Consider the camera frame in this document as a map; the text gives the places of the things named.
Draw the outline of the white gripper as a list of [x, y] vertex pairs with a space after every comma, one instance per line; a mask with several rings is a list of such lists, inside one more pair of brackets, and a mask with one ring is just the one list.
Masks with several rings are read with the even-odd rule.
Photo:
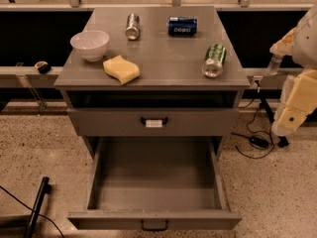
[[[317, 4], [269, 51], [278, 56], [291, 56], [306, 68], [317, 68]], [[277, 136], [294, 133], [317, 108], [317, 70], [305, 69], [297, 76], [289, 75], [283, 85], [280, 103], [271, 127]]]

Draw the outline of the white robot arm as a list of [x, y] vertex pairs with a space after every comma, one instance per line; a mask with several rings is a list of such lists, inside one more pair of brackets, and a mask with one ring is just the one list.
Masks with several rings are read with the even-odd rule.
[[294, 133], [317, 108], [317, 5], [269, 51], [282, 58], [292, 56], [304, 68], [297, 76], [286, 78], [274, 115], [272, 132], [286, 136]]

